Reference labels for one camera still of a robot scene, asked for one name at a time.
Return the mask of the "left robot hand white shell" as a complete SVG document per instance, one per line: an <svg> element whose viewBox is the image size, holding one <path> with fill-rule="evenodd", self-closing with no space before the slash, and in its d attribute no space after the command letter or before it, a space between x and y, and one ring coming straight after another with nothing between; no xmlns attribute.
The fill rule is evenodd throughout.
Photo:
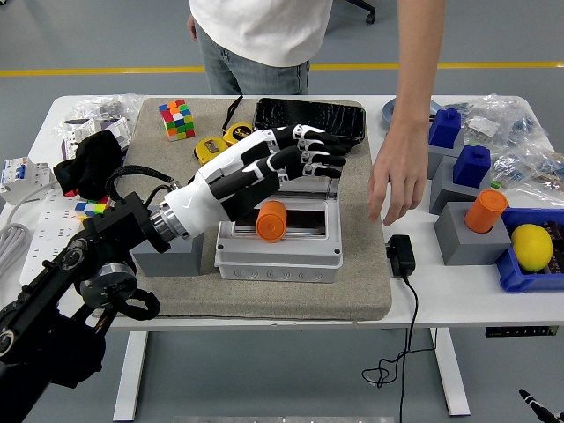
<svg viewBox="0 0 564 423"><path fill-rule="evenodd" d="M296 124L256 130L201 166L187 186L165 195L170 231L194 238L221 221L235 221L301 177L338 179L351 146L318 128Z"/></svg>

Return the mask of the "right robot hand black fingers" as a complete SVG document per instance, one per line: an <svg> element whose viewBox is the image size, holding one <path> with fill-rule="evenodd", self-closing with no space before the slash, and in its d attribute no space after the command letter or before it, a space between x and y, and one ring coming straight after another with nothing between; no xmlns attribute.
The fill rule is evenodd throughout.
<svg viewBox="0 0 564 423"><path fill-rule="evenodd" d="M524 402L533 410L538 419L544 423L562 423L563 413L556 415L544 407L537 399L535 399L528 391L518 390Z"/></svg>

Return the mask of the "person's left hand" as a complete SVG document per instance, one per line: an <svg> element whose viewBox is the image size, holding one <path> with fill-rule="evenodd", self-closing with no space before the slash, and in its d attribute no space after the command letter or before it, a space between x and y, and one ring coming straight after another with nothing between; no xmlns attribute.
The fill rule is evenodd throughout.
<svg viewBox="0 0 564 423"><path fill-rule="evenodd" d="M376 156L368 181L368 218L380 217L384 202L389 206L382 223L390 226L421 202L427 182L428 122L400 119L390 125Z"/></svg>

